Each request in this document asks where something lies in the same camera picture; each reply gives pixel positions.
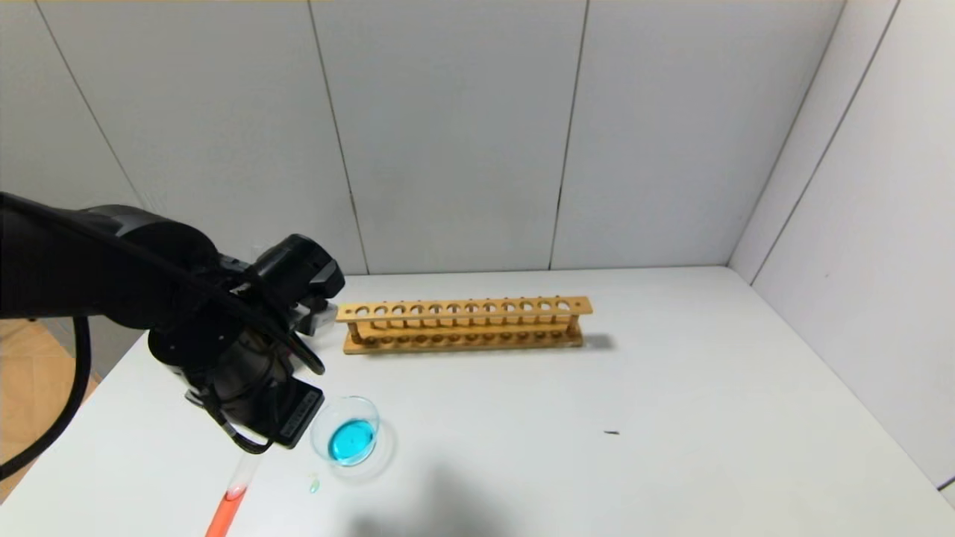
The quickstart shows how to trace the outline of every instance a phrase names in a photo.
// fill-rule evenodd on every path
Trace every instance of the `panel seam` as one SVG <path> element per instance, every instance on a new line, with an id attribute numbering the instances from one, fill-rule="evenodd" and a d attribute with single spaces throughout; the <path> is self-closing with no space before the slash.
<path id="1" fill-rule="evenodd" d="M 852 108 L 853 103 L 856 102 L 856 96 L 859 94 L 859 89 L 862 87 L 866 77 L 869 75 L 869 69 L 872 68 L 872 63 L 875 61 L 876 56 L 879 55 L 879 49 L 882 46 L 882 41 L 888 34 L 889 27 L 892 26 L 892 19 L 895 18 L 895 14 L 899 9 L 900 2 L 901 0 L 896 0 L 895 6 L 892 7 L 892 12 L 889 13 L 889 18 L 885 22 L 885 28 L 882 29 L 882 33 L 879 36 L 879 41 L 876 43 L 876 47 L 873 49 L 868 63 L 865 64 L 865 70 L 862 71 L 862 76 L 859 78 L 859 83 L 856 84 L 856 89 L 852 92 L 852 96 L 849 97 L 849 102 L 846 103 L 845 109 L 842 111 L 842 116 L 839 118 L 838 123 L 836 124 L 836 129 L 833 130 L 833 134 L 829 137 L 829 141 L 826 143 L 825 149 L 822 150 L 822 154 L 819 156 L 819 160 L 816 162 L 816 167 L 813 168 L 813 173 L 809 176 L 809 181 L 806 182 L 805 186 L 802 187 L 802 191 L 799 192 L 799 197 L 796 199 L 796 203 L 793 204 L 793 208 L 790 209 L 789 215 L 786 216 L 786 221 L 783 223 L 782 228 L 779 229 L 779 233 L 773 240 L 773 245 L 770 246 L 769 251 L 766 252 L 766 257 L 763 258 L 763 262 L 759 264 L 759 269 L 756 270 L 756 274 L 753 276 L 752 282 L 750 282 L 751 286 L 755 285 L 756 279 L 759 278 L 759 274 L 762 273 L 763 268 L 766 267 L 766 262 L 769 261 L 770 257 L 772 257 L 773 250 L 775 249 L 776 245 L 779 244 L 780 237 L 782 237 L 783 233 L 785 233 L 786 227 L 789 226 L 789 222 L 793 219 L 793 215 L 796 214 L 796 209 L 798 209 L 799 204 L 802 203 L 802 199 L 805 197 L 806 191 L 809 190 L 809 185 L 812 184 L 813 179 L 816 178 L 816 173 L 822 166 L 822 162 L 825 161 L 826 155 L 829 153 L 829 148 L 832 147 L 833 141 L 836 139 L 839 129 L 842 128 L 842 123 L 845 121 L 846 116 L 849 115 L 849 110 Z"/>
<path id="2" fill-rule="evenodd" d="M 554 211 L 554 233 L 550 239 L 550 258 L 547 269 L 554 267 L 554 248 L 557 244 L 557 226 L 561 219 L 561 199 L 563 197 L 563 180 L 567 175 L 567 153 L 570 152 L 570 131 L 574 125 L 574 109 L 577 106 L 577 88 L 581 82 L 581 65 L 584 63 L 584 38 L 587 35 L 587 17 L 590 15 L 590 0 L 584 3 L 584 23 L 581 26 L 581 45 L 577 50 L 577 72 L 574 74 L 574 92 L 570 97 L 570 117 L 567 119 L 567 138 L 563 144 L 563 163 L 561 165 L 561 184 L 557 188 L 557 208 Z"/>
<path id="3" fill-rule="evenodd" d="M 842 7 L 839 8 L 838 17 L 836 17 L 836 24 L 833 25 L 833 29 L 829 32 L 829 38 L 826 39 L 826 46 L 822 50 L 822 55 L 819 57 L 819 62 L 816 64 L 816 70 L 813 71 L 813 77 L 809 79 L 809 85 L 806 86 L 806 91 L 802 94 L 802 100 L 799 102 L 799 107 L 796 108 L 796 115 L 793 116 L 793 121 L 789 124 L 789 130 L 786 132 L 786 138 L 783 139 L 782 145 L 779 146 L 779 152 L 776 153 L 776 158 L 773 161 L 773 167 L 770 168 L 770 173 L 766 177 L 766 181 L 763 182 L 762 188 L 759 189 L 759 195 L 756 197 L 756 203 L 753 205 L 753 210 L 750 211 L 750 217 L 746 219 L 746 224 L 743 226 L 743 232 L 739 235 L 739 240 L 736 241 L 736 246 L 733 247 L 732 252 L 730 252 L 730 259 L 727 260 L 726 267 L 730 266 L 732 257 L 739 249 L 739 245 L 743 242 L 743 237 L 746 235 L 746 230 L 749 229 L 750 224 L 753 222 L 753 216 L 756 214 L 756 209 L 763 201 L 763 196 L 766 195 L 766 190 L 769 188 L 770 181 L 773 179 L 773 174 L 775 173 L 776 167 L 779 166 L 779 161 L 782 159 L 782 154 L 786 150 L 786 144 L 789 143 L 789 138 L 793 135 L 793 131 L 796 129 L 796 122 L 799 120 L 799 115 L 802 114 L 802 108 L 806 105 L 806 100 L 809 98 L 809 93 L 813 90 L 813 84 L 816 83 L 816 77 L 819 75 L 819 70 L 822 68 L 822 62 L 829 53 L 829 47 L 833 43 L 833 37 L 836 35 L 836 28 L 838 28 L 838 24 L 842 20 L 842 14 L 845 13 L 845 6 L 848 1 L 849 0 L 842 1 Z"/>
<path id="4" fill-rule="evenodd" d="M 329 109 L 331 110 L 331 123 L 335 127 L 335 138 L 338 140 L 338 153 L 342 158 L 342 169 L 345 171 L 345 184 L 349 188 L 349 199 L 351 201 L 351 214 L 355 218 L 355 229 L 358 231 L 358 245 L 361 247 L 361 256 L 365 261 L 365 273 L 371 274 L 371 269 L 368 265 L 368 253 L 365 250 L 365 240 L 362 238 L 361 234 L 361 224 L 358 222 L 358 205 L 355 204 L 355 195 L 354 191 L 351 189 L 351 177 L 349 175 L 349 167 L 345 159 L 345 146 L 342 144 L 342 135 L 338 129 L 338 117 L 335 115 L 335 106 L 331 100 L 331 86 L 329 86 L 329 74 L 325 69 L 325 58 L 322 56 L 322 44 L 318 39 L 318 26 L 315 24 L 315 12 L 311 6 L 311 0 L 306 2 L 308 4 L 308 18 L 311 20 L 311 33 L 315 37 L 315 49 L 318 51 L 318 63 L 322 68 L 322 80 L 325 81 L 325 93 L 329 98 Z"/>
<path id="5" fill-rule="evenodd" d="M 938 490 L 939 492 L 942 492 L 943 490 L 945 490 L 946 488 L 948 488 L 948 487 L 949 487 L 951 484 L 953 484 L 953 483 L 955 483 L 955 476 L 952 476 L 952 477 L 948 478 L 948 480 L 945 481 L 944 483 L 940 484 L 940 485 L 938 486 L 938 488 L 936 488 L 936 490 Z"/>
<path id="6" fill-rule="evenodd" d="M 60 59 L 63 60 L 63 65 L 66 66 L 66 71 L 70 74 L 70 79 L 73 81 L 73 85 L 79 92 L 80 98 L 83 99 L 83 104 L 86 105 L 86 109 L 90 112 L 90 117 L 93 118 L 93 123 L 95 123 L 96 128 L 99 130 L 99 134 L 103 137 L 103 141 L 105 141 L 106 146 L 109 147 L 110 153 L 113 155 L 113 159 L 116 160 L 117 166 L 119 166 L 119 171 L 122 172 L 122 176 L 126 179 L 126 183 L 129 184 L 129 187 L 133 190 L 133 195 L 136 196 L 136 199 L 139 201 L 139 206 L 144 209 L 152 210 L 152 207 L 146 203 L 146 200 L 142 197 L 142 194 L 139 193 L 139 190 L 129 178 L 126 168 L 122 165 L 122 161 L 119 160 L 119 155 L 117 155 L 116 149 L 113 148 L 113 145 L 110 143 L 110 139 L 106 136 L 106 131 L 103 130 L 103 126 L 99 123 L 99 119 L 96 117 L 96 113 L 93 111 L 93 106 L 90 105 L 89 99 L 87 99 L 86 94 L 83 93 L 83 88 L 80 87 L 79 80 L 76 79 L 76 75 L 73 73 L 73 68 L 70 67 L 70 62 L 66 60 L 66 55 L 63 54 L 63 49 L 60 48 L 59 42 L 56 40 L 56 36 L 53 35 L 53 28 L 50 27 L 50 21 L 47 20 L 46 13 L 44 13 L 43 9 L 40 8 L 40 3 L 37 0 L 33 0 L 33 4 L 36 6 L 36 10 L 40 12 L 40 18 L 43 19 L 43 25 L 47 27 L 47 33 L 50 34 L 50 39 L 53 40 L 53 45 L 56 47 L 56 51 L 59 53 Z"/>

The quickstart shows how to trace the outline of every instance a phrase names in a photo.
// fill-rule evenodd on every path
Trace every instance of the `table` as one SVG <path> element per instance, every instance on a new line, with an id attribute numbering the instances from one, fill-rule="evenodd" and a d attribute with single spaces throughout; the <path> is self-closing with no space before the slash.
<path id="1" fill-rule="evenodd" d="M 955 535 L 727 268 L 350 277 L 339 300 L 554 294 L 590 297 L 584 348 L 370 357 L 342 354 L 344 326 L 312 338 L 328 372 L 300 377 L 374 401 L 388 465 L 342 475 L 308 438 L 273 448 L 230 536 Z M 202 535 L 240 452 L 182 392 L 140 340 L 0 506 L 0 535 Z"/>

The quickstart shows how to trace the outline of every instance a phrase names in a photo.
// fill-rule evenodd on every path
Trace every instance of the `robotic arm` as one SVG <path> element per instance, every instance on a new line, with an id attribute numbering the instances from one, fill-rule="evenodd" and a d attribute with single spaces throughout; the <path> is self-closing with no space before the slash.
<path id="1" fill-rule="evenodd" d="M 0 465 L 0 479 L 39 455 L 75 413 L 90 369 L 88 315 L 150 330 L 150 351 L 186 382 L 186 398 L 247 452 L 293 447 L 324 400 L 292 376 L 290 357 L 325 371 L 296 332 L 311 334 L 334 315 L 328 299 L 345 277 L 307 237 L 290 235 L 249 265 L 195 228 L 134 207 L 72 211 L 0 193 L 0 255 L 0 318 L 71 316 L 77 337 L 64 413 Z"/>

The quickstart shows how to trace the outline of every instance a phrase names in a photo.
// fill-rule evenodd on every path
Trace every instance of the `white wall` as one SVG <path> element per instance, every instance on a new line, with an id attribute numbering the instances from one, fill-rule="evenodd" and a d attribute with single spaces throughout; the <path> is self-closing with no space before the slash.
<path id="1" fill-rule="evenodd" d="M 147 208 L 253 258 L 289 233 L 365 262 L 303 2 L 41 2 Z"/>
<path id="2" fill-rule="evenodd" d="M 754 284 L 935 483 L 955 475 L 953 28 L 949 0 L 900 3 Z"/>
<path id="3" fill-rule="evenodd" d="M 546 269 L 584 0 L 313 8 L 371 272 Z"/>
<path id="4" fill-rule="evenodd" d="M 947 487 L 945 490 L 943 490 L 943 491 L 942 491 L 942 496 L 944 496 L 944 498 L 945 498 L 946 500 L 948 500 L 948 502 L 949 502 L 953 507 L 955 507 L 955 486 L 950 485 L 950 486 Z"/>
<path id="5" fill-rule="evenodd" d="M 33 2 L 0 2 L 0 189 L 139 206 Z"/>
<path id="6" fill-rule="evenodd" d="M 592 2 L 555 269 L 725 265 L 841 2 Z"/>
<path id="7" fill-rule="evenodd" d="M 899 0 L 848 0 L 730 267 L 752 283 L 848 109 Z"/>

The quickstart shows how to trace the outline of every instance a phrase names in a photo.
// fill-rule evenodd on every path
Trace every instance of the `wooden test tube rack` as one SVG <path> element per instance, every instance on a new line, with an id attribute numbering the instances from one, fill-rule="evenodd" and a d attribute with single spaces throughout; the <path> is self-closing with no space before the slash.
<path id="1" fill-rule="evenodd" d="M 342 304 L 345 354 L 581 347 L 585 296 Z"/>

